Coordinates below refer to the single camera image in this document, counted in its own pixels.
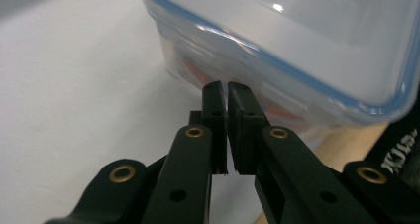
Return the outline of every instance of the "white surface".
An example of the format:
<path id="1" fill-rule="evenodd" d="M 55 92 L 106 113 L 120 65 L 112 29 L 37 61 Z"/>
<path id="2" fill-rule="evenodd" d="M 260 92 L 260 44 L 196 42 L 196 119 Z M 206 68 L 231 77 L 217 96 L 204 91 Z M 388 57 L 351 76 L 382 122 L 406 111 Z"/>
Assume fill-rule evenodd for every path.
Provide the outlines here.
<path id="1" fill-rule="evenodd" d="M 383 105 L 399 92 L 420 0 L 169 1 L 361 103 Z"/>
<path id="2" fill-rule="evenodd" d="M 0 0 L 0 223 L 67 215 L 105 165 L 164 156 L 200 103 L 141 0 Z M 253 181 L 230 173 L 211 223 L 252 223 Z"/>

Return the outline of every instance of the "plastic food container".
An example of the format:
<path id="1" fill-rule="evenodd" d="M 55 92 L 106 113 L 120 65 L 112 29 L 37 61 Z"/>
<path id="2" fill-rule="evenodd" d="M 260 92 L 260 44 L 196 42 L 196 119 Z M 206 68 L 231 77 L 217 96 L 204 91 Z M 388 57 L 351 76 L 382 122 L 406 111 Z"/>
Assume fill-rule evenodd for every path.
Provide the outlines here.
<path id="1" fill-rule="evenodd" d="M 144 0 L 169 69 L 239 81 L 288 124 L 369 125 L 417 95 L 420 0 Z"/>

